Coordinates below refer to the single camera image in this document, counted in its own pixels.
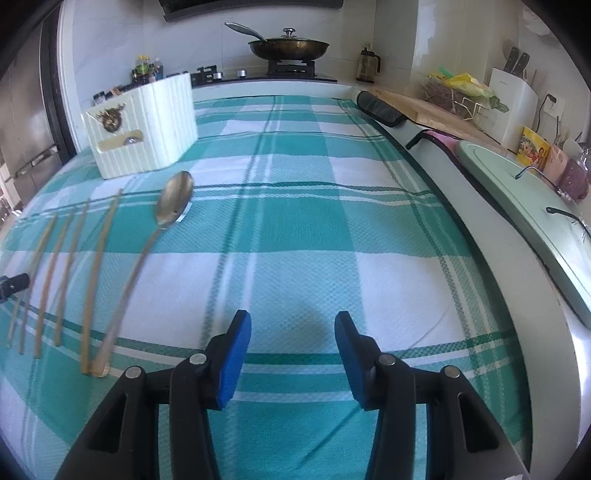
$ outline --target frying pan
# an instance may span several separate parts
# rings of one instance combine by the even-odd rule
[[[251,35],[258,40],[248,44],[252,52],[263,60],[302,60],[310,61],[319,59],[329,47],[328,43],[318,40],[298,38],[294,35],[293,28],[284,28],[285,35],[277,38],[265,38],[253,29],[232,22],[225,25],[238,33]]]

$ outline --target range hood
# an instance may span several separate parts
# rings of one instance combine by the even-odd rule
[[[264,5],[301,5],[307,7],[341,8],[343,0],[160,0],[164,19],[174,22],[194,15],[230,8]]]

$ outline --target metal screw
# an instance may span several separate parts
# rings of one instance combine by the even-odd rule
[[[189,357],[189,362],[193,365],[203,365],[207,362],[207,355],[205,353],[194,353]]]
[[[443,369],[443,373],[445,373],[446,377],[458,378],[462,372],[460,372],[460,369],[458,367],[448,365]]]
[[[127,378],[138,378],[142,374],[142,369],[140,367],[129,367],[125,371],[125,376]]]
[[[382,353],[382,355],[380,355],[378,358],[378,362],[380,362],[382,365],[385,365],[386,367],[389,367],[390,365],[396,363],[396,357],[390,355],[389,353]]]

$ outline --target electrical outlet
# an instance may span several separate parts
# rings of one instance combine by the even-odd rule
[[[544,112],[546,112],[550,116],[553,116],[554,118],[560,119],[564,114],[564,107],[566,106],[566,101],[557,95],[553,96],[556,97],[556,103],[552,103],[550,101],[550,98],[547,98],[544,104]]]

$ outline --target stainless steel door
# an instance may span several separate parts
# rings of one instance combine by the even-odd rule
[[[11,65],[12,114],[23,157],[15,171],[54,144],[41,93],[41,28],[29,36]]]
[[[22,168],[14,180],[22,204],[26,205],[60,168],[61,161],[56,147],[49,149],[43,157],[35,159],[33,166],[29,164]]]
[[[41,89],[42,28],[33,31],[0,80],[1,156],[23,205],[61,167]]]
[[[0,150],[8,170],[14,174],[18,166],[22,165],[24,158],[12,115],[11,69],[12,65],[0,80]]]

